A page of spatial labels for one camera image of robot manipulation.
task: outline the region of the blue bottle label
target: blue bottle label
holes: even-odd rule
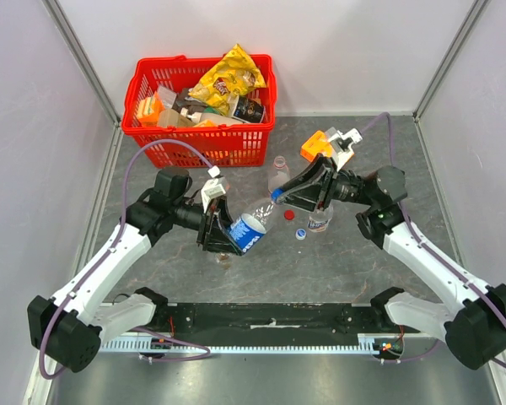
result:
[[[246,224],[241,216],[230,225],[229,233],[244,253],[264,236],[264,234]]]

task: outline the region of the clear plastic bottle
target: clear plastic bottle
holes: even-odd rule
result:
[[[307,229],[310,232],[323,232],[328,229],[328,224],[333,216],[333,205],[330,205],[325,210],[316,209],[313,213],[310,213],[310,220],[307,223]]]
[[[230,236],[244,253],[273,227],[279,209],[280,207],[274,204],[270,198],[261,198],[253,202],[230,225]]]
[[[290,180],[290,170],[287,161],[282,156],[277,156],[273,160],[273,165],[268,169],[268,191],[270,194],[287,181]]]

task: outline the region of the plastic bottle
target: plastic bottle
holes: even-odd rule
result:
[[[219,114],[214,114],[212,112],[194,112],[193,114],[187,114],[187,118],[198,124],[199,122],[210,120],[216,125],[236,125],[243,124],[242,121],[235,120],[234,118],[229,118],[227,116],[220,116]]]
[[[279,209],[278,205],[274,204],[270,198],[261,198],[253,202],[230,225],[230,236],[244,253],[273,227]]]
[[[273,160],[273,165],[268,169],[268,191],[270,194],[290,180],[290,170],[282,156]]]
[[[334,216],[334,207],[330,205],[324,211],[316,209],[310,213],[310,220],[307,223],[307,228],[310,232],[323,232],[328,229],[328,224]]]

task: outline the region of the red plastic basket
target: red plastic basket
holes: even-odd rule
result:
[[[158,139],[178,139],[199,150],[215,165],[262,165],[270,131],[275,125],[277,86],[272,59],[268,55],[251,55],[251,58],[261,70],[267,85],[265,89],[257,89],[248,94],[248,97],[261,99],[266,107],[263,123],[201,128],[141,127],[135,117],[140,100],[153,95],[160,84],[176,92],[185,87],[191,88],[221,60],[220,57],[188,59],[182,55],[145,58],[138,62],[135,76],[127,89],[122,130],[133,137],[140,147]],[[179,145],[157,145],[147,149],[146,155],[156,167],[204,166],[198,157]]]

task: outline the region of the white wall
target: white wall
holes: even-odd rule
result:
[[[472,0],[62,0],[116,109],[143,57],[274,59],[277,111],[413,111]]]
[[[422,127],[465,264],[506,283],[506,0],[487,6]]]
[[[0,0],[0,404],[21,403],[26,307],[72,274],[111,129],[43,4]]]

